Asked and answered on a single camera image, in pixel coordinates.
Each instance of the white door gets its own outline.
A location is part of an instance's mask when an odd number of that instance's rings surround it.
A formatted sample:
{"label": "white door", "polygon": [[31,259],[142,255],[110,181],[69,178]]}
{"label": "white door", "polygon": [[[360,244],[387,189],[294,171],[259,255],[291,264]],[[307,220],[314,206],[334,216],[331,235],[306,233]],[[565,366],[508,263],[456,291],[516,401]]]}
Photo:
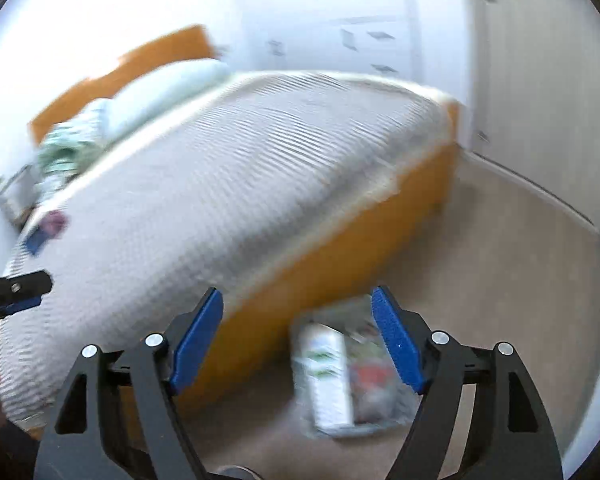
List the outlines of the white door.
{"label": "white door", "polygon": [[600,226],[600,15],[589,0],[481,0],[473,149]]}

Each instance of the headboard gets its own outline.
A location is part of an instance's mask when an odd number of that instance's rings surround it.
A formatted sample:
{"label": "headboard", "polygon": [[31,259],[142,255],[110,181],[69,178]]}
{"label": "headboard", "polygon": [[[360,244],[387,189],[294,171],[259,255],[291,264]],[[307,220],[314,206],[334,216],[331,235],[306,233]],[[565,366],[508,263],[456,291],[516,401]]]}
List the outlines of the headboard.
{"label": "headboard", "polygon": [[99,97],[112,97],[123,86],[159,66],[173,61],[213,57],[201,25],[183,28],[150,41],[118,58],[111,72],[83,79],[42,110],[29,127],[34,142],[39,144],[51,127],[72,118],[87,103]]}

